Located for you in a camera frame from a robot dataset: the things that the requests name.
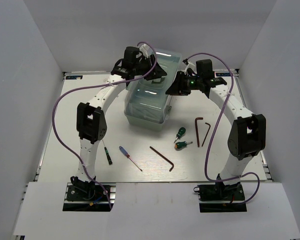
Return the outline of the green toolbox with clear lid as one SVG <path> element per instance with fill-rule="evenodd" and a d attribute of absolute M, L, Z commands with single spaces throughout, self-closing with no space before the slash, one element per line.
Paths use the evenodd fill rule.
<path fill-rule="evenodd" d="M 166 90 L 181 69 L 182 54 L 161 49 L 156 54 L 158 64 L 167 75 L 131 82 L 124 100 L 124 115 L 130 125 L 159 132 L 172 108 L 172 96 L 167 95 Z"/>

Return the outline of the long brown hex key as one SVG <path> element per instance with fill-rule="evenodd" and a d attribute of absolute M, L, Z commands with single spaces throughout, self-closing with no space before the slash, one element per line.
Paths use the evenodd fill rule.
<path fill-rule="evenodd" d="M 203 120 L 203 117 L 196 117 L 194 120 L 194 125 L 195 125 L 195 134 L 196 134 L 196 143 L 197 147 L 200 147 L 200 134 L 199 134 L 199 127 L 198 127 L 198 121 Z"/>

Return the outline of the large brown hex key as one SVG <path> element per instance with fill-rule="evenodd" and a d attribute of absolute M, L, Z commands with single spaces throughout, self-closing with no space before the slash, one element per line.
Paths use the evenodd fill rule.
<path fill-rule="evenodd" d="M 160 153 L 158 150 L 156 150 L 154 147 L 150 146 L 149 147 L 153 152 L 155 152 L 158 156 L 160 156 L 162 159 L 164 159 L 167 163 L 171 165 L 169 172 L 171 172 L 174 169 L 174 163 L 169 160 L 166 156 L 164 156 L 162 153 Z"/>

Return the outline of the blue handled screwdriver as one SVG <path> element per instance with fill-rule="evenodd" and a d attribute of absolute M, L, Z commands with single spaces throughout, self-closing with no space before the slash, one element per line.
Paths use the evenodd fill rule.
<path fill-rule="evenodd" d="M 129 153 L 122 147 L 122 146 L 119 146 L 118 147 L 120 152 L 126 157 L 128 158 L 141 172 L 143 171 L 138 165 L 137 163 L 131 158 L 131 156 L 129 155 Z"/>

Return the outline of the small green black screwdriver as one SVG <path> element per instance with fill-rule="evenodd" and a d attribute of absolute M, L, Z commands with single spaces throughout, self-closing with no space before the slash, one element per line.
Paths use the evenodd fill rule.
<path fill-rule="evenodd" d="M 106 147 L 106 145 L 105 145 L 105 143 L 104 143 L 103 140 L 102 140 L 102 143 L 103 143 L 103 148 L 104 148 L 104 151 L 105 151 L 105 155 L 106 155 L 108 164 L 109 164 L 109 165 L 112 165 L 113 162 L 112 162 L 111 156 L 110 156 L 109 151 L 108 151 L 108 149 L 107 149 L 107 147 Z"/>

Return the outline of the small brown hex key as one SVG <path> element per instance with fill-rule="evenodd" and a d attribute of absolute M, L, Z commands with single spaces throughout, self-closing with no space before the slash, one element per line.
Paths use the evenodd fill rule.
<path fill-rule="evenodd" d="M 201 144 L 201 147 L 204 146 L 204 144 L 205 144 L 205 142 L 206 142 L 206 140 L 207 140 L 208 134 L 209 134 L 209 132 L 210 132 L 210 129 L 211 129 L 211 124 L 210 124 L 210 123 L 205 122 L 204 124 L 208 126 L 208 129 L 207 129 L 207 131 L 206 131 L 206 134 L 205 134 L 205 137 L 204 137 L 203 142 L 202 142 L 202 144 Z"/>

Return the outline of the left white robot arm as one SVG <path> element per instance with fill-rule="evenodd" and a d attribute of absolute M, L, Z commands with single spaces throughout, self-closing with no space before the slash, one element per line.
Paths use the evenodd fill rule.
<path fill-rule="evenodd" d="M 96 179 L 96 155 L 99 143 L 107 132 L 105 114 L 108 108 L 133 79 L 151 81 L 165 76 L 167 73 L 159 65 L 154 48 L 145 42 L 139 42 L 138 47 L 128 46 L 125 49 L 123 58 L 115 63 L 105 86 L 90 101 L 77 106 L 80 165 L 71 181 L 82 183 L 78 193 L 84 199 L 89 200 L 96 193 L 96 187 L 90 183 Z"/>

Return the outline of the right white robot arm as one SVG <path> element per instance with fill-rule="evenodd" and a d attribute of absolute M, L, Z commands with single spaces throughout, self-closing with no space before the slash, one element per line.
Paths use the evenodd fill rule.
<path fill-rule="evenodd" d="M 187 96 L 198 90 L 214 102 L 231 124 L 227 140 L 228 160 L 218 174 L 216 195 L 226 200 L 234 193 L 248 163 L 266 145 L 266 118 L 254 114 L 231 94 L 231 88 L 222 77 L 216 77 L 210 59 L 196 62 L 197 73 L 178 71 L 172 85 L 165 92 L 171 96 Z"/>

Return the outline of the stubby green screwdriver upper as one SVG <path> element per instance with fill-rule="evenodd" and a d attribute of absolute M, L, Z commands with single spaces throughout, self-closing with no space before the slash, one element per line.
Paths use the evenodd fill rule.
<path fill-rule="evenodd" d="M 185 127 L 181 127 L 175 137 L 174 142 L 176 142 L 177 140 L 179 140 L 184 134 L 186 133 L 186 128 Z"/>

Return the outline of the stubby green screwdriver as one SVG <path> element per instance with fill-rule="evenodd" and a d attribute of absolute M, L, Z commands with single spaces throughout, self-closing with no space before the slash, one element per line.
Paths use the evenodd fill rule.
<path fill-rule="evenodd" d="M 192 141 L 179 141 L 174 144 L 174 148 L 176 150 L 181 150 L 186 148 L 188 145 L 191 145 L 192 143 Z"/>
<path fill-rule="evenodd" d="M 186 133 L 186 128 L 185 127 L 181 127 L 175 137 L 174 142 L 176 142 L 177 140 L 179 140 L 184 134 Z"/>

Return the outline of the stubby green screwdriver lower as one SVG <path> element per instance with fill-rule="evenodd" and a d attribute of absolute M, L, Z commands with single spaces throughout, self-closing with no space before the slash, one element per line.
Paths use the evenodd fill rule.
<path fill-rule="evenodd" d="M 174 148 L 176 150 L 181 150 L 186 148 L 188 145 L 191 145 L 192 143 L 192 141 L 179 141 L 174 144 Z"/>

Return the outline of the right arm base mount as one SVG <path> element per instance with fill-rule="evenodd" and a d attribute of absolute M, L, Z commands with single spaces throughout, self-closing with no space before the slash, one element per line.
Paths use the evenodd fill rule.
<path fill-rule="evenodd" d="M 235 189 L 221 193 L 214 184 L 200 184 L 193 188 L 198 194 L 200 213 L 247 212 L 244 190 L 241 184 Z"/>

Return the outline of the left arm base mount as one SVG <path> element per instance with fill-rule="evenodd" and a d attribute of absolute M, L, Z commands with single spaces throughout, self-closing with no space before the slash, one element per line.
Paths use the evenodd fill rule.
<path fill-rule="evenodd" d="M 110 212 L 115 203 L 116 185 L 100 186 L 72 176 L 67 184 L 62 210 L 64 212 Z"/>

